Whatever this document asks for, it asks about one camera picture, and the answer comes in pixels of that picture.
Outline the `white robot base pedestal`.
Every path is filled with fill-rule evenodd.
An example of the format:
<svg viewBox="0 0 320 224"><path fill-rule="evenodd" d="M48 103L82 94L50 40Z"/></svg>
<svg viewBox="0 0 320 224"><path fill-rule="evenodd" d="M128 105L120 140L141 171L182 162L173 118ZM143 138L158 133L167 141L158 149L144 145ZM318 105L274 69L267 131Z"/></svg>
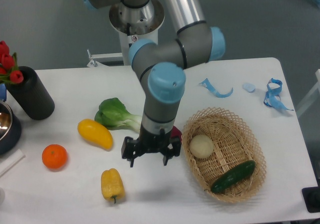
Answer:
<svg viewBox="0 0 320 224"><path fill-rule="evenodd" d="M129 48L139 39L150 39L158 43L158 31L165 19L162 4L149 0L138 9L131 9L122 3L111 6L109 20L119 34L123 63L129 65Z"/></svg>

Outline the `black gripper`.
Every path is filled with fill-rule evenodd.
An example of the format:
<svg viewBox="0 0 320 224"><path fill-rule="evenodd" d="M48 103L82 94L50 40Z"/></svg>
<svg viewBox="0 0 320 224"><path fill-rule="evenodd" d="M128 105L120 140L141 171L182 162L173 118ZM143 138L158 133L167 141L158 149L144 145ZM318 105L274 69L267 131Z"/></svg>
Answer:
<svg viewBox="0 0 320 224"><path fill-rule="evenodd" d="M174 156L180 155L181 140L178 136L171 138L171 131L166 132L163 128L156 134L149 132L143 125L140 128L138 139L125 137L121 147L121 157L130 162L130 168L134 166L134 160L145 153L161 153L163 165Z"/></svg>

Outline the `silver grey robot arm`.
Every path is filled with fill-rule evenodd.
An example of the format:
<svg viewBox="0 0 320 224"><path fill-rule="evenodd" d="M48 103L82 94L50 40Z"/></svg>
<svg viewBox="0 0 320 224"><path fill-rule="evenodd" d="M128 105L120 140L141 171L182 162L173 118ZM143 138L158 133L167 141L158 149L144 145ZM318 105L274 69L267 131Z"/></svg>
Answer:
<svg viewBox="0 0 320 224"><path fill-rule="evenodd" d="M134 162L146 153L161 153L168 162L179 156L181 141L171 133L185 91L184 70L224 55L226 42L221 30L207 24L199 0L165 0L176 39L159 45L144 38L163 23L163 9L157 0L83 1L93 9L108 6L116 10L109 19L126 35L129 48L123 59L145 92L140 134L138 139L124 139L123 159Z"/></svg>

